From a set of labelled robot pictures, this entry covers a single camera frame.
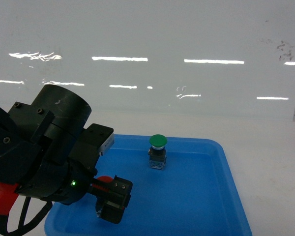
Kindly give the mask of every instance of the blue plastic tray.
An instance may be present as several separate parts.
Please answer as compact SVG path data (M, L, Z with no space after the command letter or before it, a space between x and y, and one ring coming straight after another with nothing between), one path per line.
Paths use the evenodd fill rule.
M252 235L222 147L206 139L168 138L165 170L148 164L148 136L115 135L97 176L133 182L131 200L115 225L96 217L96 197L55 203L48 236Z

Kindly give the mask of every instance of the white table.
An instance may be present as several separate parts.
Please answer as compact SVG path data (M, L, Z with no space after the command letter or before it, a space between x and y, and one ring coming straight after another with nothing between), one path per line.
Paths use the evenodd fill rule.
M91 122L116 134L206 138L223 148L255 236L295 236L295 122L93 111ZM23 202L11 212L11 229ZM29 218L43 203L33 200ZM43 236L43 223L29 236Z

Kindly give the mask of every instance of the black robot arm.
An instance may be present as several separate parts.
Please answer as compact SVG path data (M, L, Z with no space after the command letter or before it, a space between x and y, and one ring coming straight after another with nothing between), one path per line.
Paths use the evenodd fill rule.
M110 181L94 178L98 158L112 146L114 134L99 124L84 129L90 113L86 101L54 85L45 85L31 105L16 102L8 113L0 108L3 199L19 194L69 205L88 192L98 198L97 215L119 223L132 182L117 176ZM8 211L0 210L0 215Z

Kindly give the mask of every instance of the screw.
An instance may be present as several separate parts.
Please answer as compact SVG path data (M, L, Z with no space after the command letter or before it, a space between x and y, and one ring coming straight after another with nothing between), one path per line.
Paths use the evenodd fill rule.
M41 109L41 108L39 108L39 109L37 109L37 113L39 113L39 114L43 114L43 113L44 113L44 110Z
M3 139L3 143L4 143L4 144L8 144L10 141L11 141L10 137L5 137L5 138Z
M14 103L14 107L20 108L21 104L19 102Z

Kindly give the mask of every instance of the black cylinder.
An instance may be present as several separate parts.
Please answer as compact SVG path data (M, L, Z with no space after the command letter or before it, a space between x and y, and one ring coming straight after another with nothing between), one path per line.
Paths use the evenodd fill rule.
M31 104L55 114L53 124L77 138L89 115L89 104L75 93L56 85L45 85Z

